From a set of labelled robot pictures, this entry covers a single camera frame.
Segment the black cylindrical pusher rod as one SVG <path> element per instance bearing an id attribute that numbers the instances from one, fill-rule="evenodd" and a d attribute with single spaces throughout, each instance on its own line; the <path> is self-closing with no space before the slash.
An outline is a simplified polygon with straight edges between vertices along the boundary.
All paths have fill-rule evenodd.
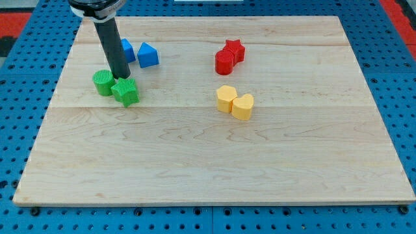
<path id="1" fill-rule="evenodd" d="M 131 71 L 122 46 L 116 20 L 111 18 L 102 23 L 94 23 L 94 26 L 113 77 L 115 79 L 128 78 Z"/>

